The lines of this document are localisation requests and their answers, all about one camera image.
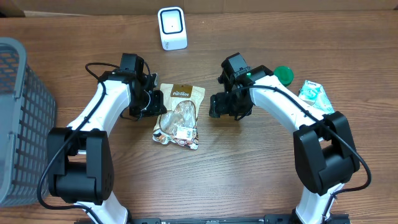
snack bag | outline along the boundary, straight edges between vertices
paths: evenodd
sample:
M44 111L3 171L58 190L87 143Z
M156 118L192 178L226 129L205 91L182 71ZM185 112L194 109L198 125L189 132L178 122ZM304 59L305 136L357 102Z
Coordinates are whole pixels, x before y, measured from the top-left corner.
M205 89L190 85L161 84L166 114L157 118L152 138L162 144L169 141L180 146L198 149L197 121Z
M303 87L300 89L298 97L314 108L320 109L327 114L335 112L321 84L306 80Z

plastic bag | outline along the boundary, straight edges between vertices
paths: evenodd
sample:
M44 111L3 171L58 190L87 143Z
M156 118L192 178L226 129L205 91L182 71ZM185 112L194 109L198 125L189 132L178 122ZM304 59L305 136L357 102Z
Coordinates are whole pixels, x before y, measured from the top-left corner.
M198 149L197 121L205 89L197 86L161 84L166 114L157 118L153 140L162 144L170 141L180 146Z
M300 89L298 97L325 113L332 114L335 112L321 84L306 80Z

white device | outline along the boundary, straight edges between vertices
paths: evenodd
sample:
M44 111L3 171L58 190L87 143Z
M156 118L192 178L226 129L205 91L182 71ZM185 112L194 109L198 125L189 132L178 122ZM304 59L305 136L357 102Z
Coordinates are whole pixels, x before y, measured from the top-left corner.
M164 50L178 50L187 47L184 12L180 7L166 7L159 10L157 19Z

plastic basket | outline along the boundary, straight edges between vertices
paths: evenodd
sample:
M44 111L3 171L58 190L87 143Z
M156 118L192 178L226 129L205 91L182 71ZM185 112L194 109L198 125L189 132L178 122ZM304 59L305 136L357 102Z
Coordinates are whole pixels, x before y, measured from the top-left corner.
M46 138L55 126L54 97L26 61L20 42L0 37L0 207L37 201ZM43 197L47 189L46 181Z

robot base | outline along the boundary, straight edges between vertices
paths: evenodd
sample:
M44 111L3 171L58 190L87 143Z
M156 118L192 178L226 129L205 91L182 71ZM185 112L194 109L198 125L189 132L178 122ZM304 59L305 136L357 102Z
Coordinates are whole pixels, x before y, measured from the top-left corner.
M295 210L291 215L265 215L264 217L239 217L239 218L186 218L174 220L161 220L159 218L131 218L127 224L302 224L295 215ZM75 222L75 224L92 224L87 222ZM326 224L350 224L348 215L330 214Z

